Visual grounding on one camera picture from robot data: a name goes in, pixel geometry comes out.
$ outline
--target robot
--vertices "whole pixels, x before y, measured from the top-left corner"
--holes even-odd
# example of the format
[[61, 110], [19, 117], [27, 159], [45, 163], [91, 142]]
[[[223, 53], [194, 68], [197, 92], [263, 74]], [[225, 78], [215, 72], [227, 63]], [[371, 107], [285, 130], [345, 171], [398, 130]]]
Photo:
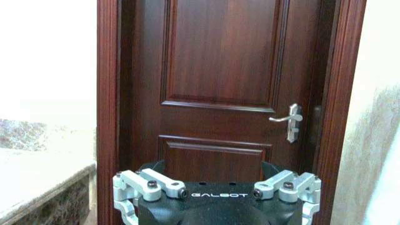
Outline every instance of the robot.
[[319, 210], [321, 180], [262, 162], [263, 181], [173, 180], [163, 162], [113, 178], [113, 207], [125, 225], [310, 225]]

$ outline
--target silver door handle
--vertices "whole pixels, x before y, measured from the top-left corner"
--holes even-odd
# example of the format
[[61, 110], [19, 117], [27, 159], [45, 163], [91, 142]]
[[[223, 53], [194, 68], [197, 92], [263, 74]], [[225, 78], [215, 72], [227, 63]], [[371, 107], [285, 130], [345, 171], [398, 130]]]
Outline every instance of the silver door handle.
[[282, 118], [269, 117], [271, 122], [283, 122], [287, 121], [287, 131], [286, 131], [286, 140], [293, 143], [298, 138], [299, 132], [299, 121], [302, 120], [301, 116], [301, 106], [295, 103], [289, 106], [289, 115]]
[[271, 121], [271, 122], [282, 122], [282, 121], [286, 121], [286, 120], [295, 120], [295, 121], [299, 122], [302, 120], [302, 116], [298, 115], [298, 114], [294, 114], [294, 115], [278, 118], [278, 119], [269, 117], [269, 121]]

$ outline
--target raised door panel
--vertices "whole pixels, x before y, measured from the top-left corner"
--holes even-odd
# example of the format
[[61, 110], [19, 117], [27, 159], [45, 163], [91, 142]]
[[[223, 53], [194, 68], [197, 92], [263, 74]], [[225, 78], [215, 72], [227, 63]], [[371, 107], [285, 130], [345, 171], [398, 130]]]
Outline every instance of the raised door panel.
[[210, 139], [158, 136], [158, 159], [177, 180], [253, 181], [261, 179], [261, 161], [270, 145]]
[[167, 0], [161, 104], [273, 112], [283, 4], [273, 0]]

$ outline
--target marble countertop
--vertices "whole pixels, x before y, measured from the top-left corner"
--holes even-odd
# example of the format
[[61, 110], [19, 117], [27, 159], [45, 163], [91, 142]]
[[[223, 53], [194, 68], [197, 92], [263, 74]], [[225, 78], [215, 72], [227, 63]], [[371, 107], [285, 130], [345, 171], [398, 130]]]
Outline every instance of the marble countertop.
[[95, 161], [77, 153], [0, 148], [0, 224], [10, 224], [78, 179]]

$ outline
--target door frame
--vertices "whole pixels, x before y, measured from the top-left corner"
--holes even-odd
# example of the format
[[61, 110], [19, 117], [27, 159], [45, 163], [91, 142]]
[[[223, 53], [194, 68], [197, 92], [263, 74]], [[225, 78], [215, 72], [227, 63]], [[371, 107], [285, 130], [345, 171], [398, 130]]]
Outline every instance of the door frame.
[[[119, 60], [123, 55], [121, 45], [131, 42], [121, 38], [121, 32], [130, 32], [122, 27], [121, 5], [129, 0], [97, 0], [97, 223], [98, 225], [119, 224], [119, 215], [113, 210], [111, 176], [123, 168], [119, 149], [123, 147], [123, 125], [119, 116], [129, 113], [123, 110], [126, 101], [122, 83], [129, 80], [121, 76], [129, 72], [130, 61]], [[346, 116], [350, 102], [350, 89], [355, 68], [359, 33], [366, 0], [321, 0], [318, 18], [318, 38], [314, 51], [318, 53], [311, 65], [311, 82], [309, 112], [321, 105], [317, 129], [311, 132], [313, 120], [307, 120], [303, 141], [303, 164], [301, 170], [311, 170], [322, 180], [319, 213], [314, 224], [330, 223], [333, 197], [341, 157], [341, 147]]]

